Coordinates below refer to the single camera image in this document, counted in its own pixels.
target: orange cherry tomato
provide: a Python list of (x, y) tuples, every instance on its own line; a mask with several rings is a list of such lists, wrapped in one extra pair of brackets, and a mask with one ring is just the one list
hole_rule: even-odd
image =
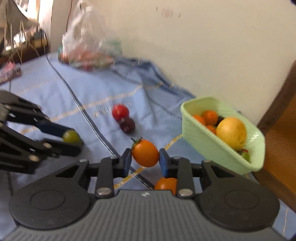
[(153, 143), (143, 138), (132, 140), (134, 144), (131, 147), (131, 154), (135, 161), (143, 167), (155, 166), (159, 160), (159, 152)]
[(193, 117), (198, 120), (201, 124), (205, 125), (205, 119), (200, 115), (193, 115)]
[(171, 190), (176, 195), (177, 179), (175, 178), (161, 178), (156, 183), (154, 190)]
[(218, 114), (214, 110), (206, 110), (202, 114), (203, 119), (207, 125), (215, 125), (218, 121)]
[(216, 134), (216, 128), (212, 125), (206, 125), (206, 127), (211, 131), (213, 132), (214, 134)]

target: wooden furniture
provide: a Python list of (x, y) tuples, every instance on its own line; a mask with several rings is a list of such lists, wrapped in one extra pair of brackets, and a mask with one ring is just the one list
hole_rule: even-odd
[[(19, 55), (21, 55), (21, 50), (20, 47), (18, 47), (18, 53), (15, 53), (13, 56), (13, 61), (18, 64), (18, 63), (24, 63), (27, 62), (29, 60), (38, 58), (39, 56), (42, 56), (44, 54), (48, 53), (48, 46), (47, 46), (47, 41), (46, 40), (42, 40), (42, 44), (41, 44), (41, 40), (36, 40), (36, 41), (31, 41), (31, 44), (35, 47), (35, 50), (28, 45), (23, 46), (23, 50), (22, 50), (22, 60), (20, 59)], [(0, 65), (3, 62), (6, 62), (8, 60), (8, 57), (0, 57)]]
[(266, 158), (254, 176), (296, 212), (296, 61), (258, 127), (265, 135)]

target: wooden door frame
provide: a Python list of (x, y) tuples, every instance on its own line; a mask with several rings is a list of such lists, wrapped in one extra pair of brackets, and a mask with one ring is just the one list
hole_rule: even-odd
[[(290, 101), (296, 93), (296, 61), (293, 63), (288, 76), (273, 100), (272, 104), (261, 118), (257, 127), (264, 135), (273, 127), (277, 120), (286, 110)], [(265, 169), (253, 172), (257, 181), (266, 188), (270, 189), (288, 207), (296, 212), (296, 195), (288, 189), (279, 179)]]

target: green plastic basket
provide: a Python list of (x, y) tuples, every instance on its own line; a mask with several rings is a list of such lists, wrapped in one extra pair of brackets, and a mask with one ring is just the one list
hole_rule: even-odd
[[(223, 117), (237, 117), (244, 123), (247, 129), (245, 148), (250, 153), (250, 163), (192, 116), (201, 115), (206, 110), (214, 110)], [(181, 105), (181, 112), (183, 138), (206, 159), (240, 175), (259, 171), (263, 167), (265, 138), (256, 126), (235, 109), (213, 97), (204, 97), (185, 101)]]

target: clear plastic bag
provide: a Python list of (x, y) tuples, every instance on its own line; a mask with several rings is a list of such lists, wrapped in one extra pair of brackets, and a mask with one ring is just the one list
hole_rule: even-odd
[(62, 38), (59, 60), (84, 70), (105, 68), (122, 56), (121, 40), (87, 0), (79, 0)]

